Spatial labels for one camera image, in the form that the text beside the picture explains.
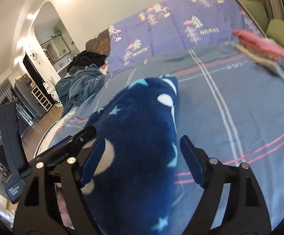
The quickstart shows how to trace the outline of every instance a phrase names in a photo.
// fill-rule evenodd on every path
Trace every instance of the floor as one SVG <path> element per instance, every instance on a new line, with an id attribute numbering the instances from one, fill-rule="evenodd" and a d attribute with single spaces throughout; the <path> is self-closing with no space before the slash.
<path id="1" fill-rule="evenodd" d="M 57 108 L 53 106 L 39 121 L 34 123 L 28 133 L 22 138 L 23 149 L 28 161 L 33 159 L 40 140 L 51 125 L 60 119 L 62 111 L 62 107 Z"/>

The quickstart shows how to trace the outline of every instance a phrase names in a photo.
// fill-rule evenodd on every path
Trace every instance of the ceiling light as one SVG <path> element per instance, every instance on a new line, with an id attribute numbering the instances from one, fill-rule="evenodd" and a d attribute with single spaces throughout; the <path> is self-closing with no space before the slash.
<path id="1" fill-rule="evenodd" d="M 34 15 L 28 14 L 28 15 L 27 15 L 27 19 L 33 20 L 33 19 L 34 19 Z"/>

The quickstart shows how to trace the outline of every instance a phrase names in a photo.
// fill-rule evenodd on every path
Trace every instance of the black clothing pile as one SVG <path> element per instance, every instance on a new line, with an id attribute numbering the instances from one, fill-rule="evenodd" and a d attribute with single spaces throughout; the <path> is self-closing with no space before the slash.
<path id="1" fill-rule="evenodd" d="M 97 67 L 102 66 L 105 63 L 105 55 L 101 55 L 94 52 L 82 51 L 75 56 L 72 62 L 68 65 L 67 72 L 70 75 L 75 74 L 78 70 L 84 70 L 91 64 L 95 64 Z"/>

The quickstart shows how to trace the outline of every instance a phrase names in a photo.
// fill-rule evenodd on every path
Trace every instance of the black door frame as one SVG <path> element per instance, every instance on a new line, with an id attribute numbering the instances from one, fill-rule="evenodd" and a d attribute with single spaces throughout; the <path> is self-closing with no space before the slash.
<path id="1" fill-rule="evenodd" d="M 41 77 L 40 73 L 36 70 L 35 66 L 31 62 L 31 59 L 29 58 L 27 53 L 25 53 L 25 56 L 23 58 L 23 64 L 25 68 L 27 69 L 29 75 L 31 76 L 31 79 L 37 85 L 37 87 L 41 90 L 41 92 L 45 95 L 45 97 L 50 101 L 50 103 L 54 105 L 55 104 L 54 99 L 52 98 L 50 94 L 47 93 L 45 87 L 43 86 L 43 83 L 45 83 L 45 81 Z"/>

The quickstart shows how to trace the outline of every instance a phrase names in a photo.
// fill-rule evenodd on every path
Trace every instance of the bolt head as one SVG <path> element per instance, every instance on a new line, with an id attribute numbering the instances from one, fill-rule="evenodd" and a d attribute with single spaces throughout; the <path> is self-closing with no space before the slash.
<path id="1" fill-rule="evenodd" d="M 43 168 L 43 166 L 44 166 L 44 163 L 42 163 L 42 162 L 39 162 L 39 163 L 36 164 L 36 167 L 37 167 L 38 169 Z"/>
<path id="2" fill-rule="evenodd" d="M 210 159 L 209 159 L 209 162 L 210 162 L 211 164 L 217 164 L 217 163 L 218 163 L 218 159 L 217 159 L 217 158 L 210 158 Z"/>
<path id="3" fill-rule="evenodd" d="M 242 163 L 242 168 L 243 169 L 248 169 L 250 166 L 248 165 L 248 163 Z"/>
<path id="4" fill-rule="evenodd" d="M 74 157 L 69 157 L 69 158 L 67 159 L 67 163 L 69 163 L 69 164 L 74 164 L 76 161 L 77 161 L 77 159 L 74 158 Z"/>

